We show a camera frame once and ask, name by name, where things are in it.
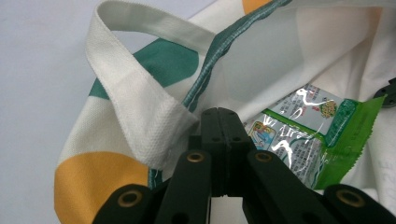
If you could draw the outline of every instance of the white strap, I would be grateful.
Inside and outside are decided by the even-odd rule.
[[[92,17],[87,57],[109,96],[133,156],[161,169],[171,147],[197,121],[170,96],[111,30],[156,35],[205,54],[214,34],[140,4],[105,1]]]

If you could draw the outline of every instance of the brass insert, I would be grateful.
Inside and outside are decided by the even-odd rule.
[[[192,152],[187,156],[187,160],[191,162],[200,162],[203,161],[205,156],[199,152]]]
[[[350,206],[353,207],[363,207],[366,205],[364,199],[357,193],[349,189],[339,189],[335,192],[337,198]]]
[[[121,207],[133,207],[142,201],[143,194],[138,190],[129,190],[121,194],[118,203]]]
[[[268,162],[272,160],[272,156],[266,152],[258,152],[255,155],[257,161]]]

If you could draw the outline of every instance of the white canvas bag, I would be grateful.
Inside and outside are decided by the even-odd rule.
[[[273,1],[243,17],[247,2],[219,0],[191,19],[205,28],[123,1],[96,9],[87,57],[99,81],[55,175],[62,223],[92,222],[123,185],[154,188],[170,177],[205,109],[226,107],[246,120],[306,83],[365,101],[395,77],[396,1]],[[111,31],[163,40],[133,56]],[[167,50],[172,57],[158,56]],[[172,68],[155,70],[161,64]],[[190,72],[175,79],[180,71]],[[393,109],[380,112],[343,182],[375,189],[395,214],[394,124]]]

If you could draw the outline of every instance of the black plastic part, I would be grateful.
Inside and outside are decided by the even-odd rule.
[[[242,197],[243,164],[255,149],[238,115],[211,108],[201,116],[202,150],[212,155],[212,197]]]
[[[270,223],[339,223],[276,154],[252,151],[247,162],[248,178]]]
[[[153,190],[117,189],[93,223],[210,223],[210,197],[225,194],[243,197],[250,224],[396,224],[391,212],[358,189],[331,186],[324,196],[308,189],[276,154],[256,150],[238,116],[223,108],[203,113],[202,135],[190,137],[170,180]]]
[[[216,108],[208,109],[201,116],[202,150],[212,156],[212,196],[225,194],[226,184],[226,145],[219,123],[219,113]]]
[[[93,224],[146,224],[150,216],[152,192],[139,185],[127,185],[114,191],[97,213]]]
[[[387,95],[387,97],[385,97],[385,101],[384,104],[382,104],[382,107],[390,108],[396,106],[396,78],[391,79],[388,86],[381,88],[379,91],[377,91],[374,98],[384,95]]]
[[[210,154],[184,152],[163,196],[156,224],[205,224],[210,202]]]
[[[359,189],[334,185],[325,189],[323,202],[329,211],[348,224],[394,224],[396,217]]]

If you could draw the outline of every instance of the plastic packaging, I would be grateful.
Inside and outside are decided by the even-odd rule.
[[[383,103],[342,99],[307,84],[245,123],[311,189],[339,183],[361,155]]]

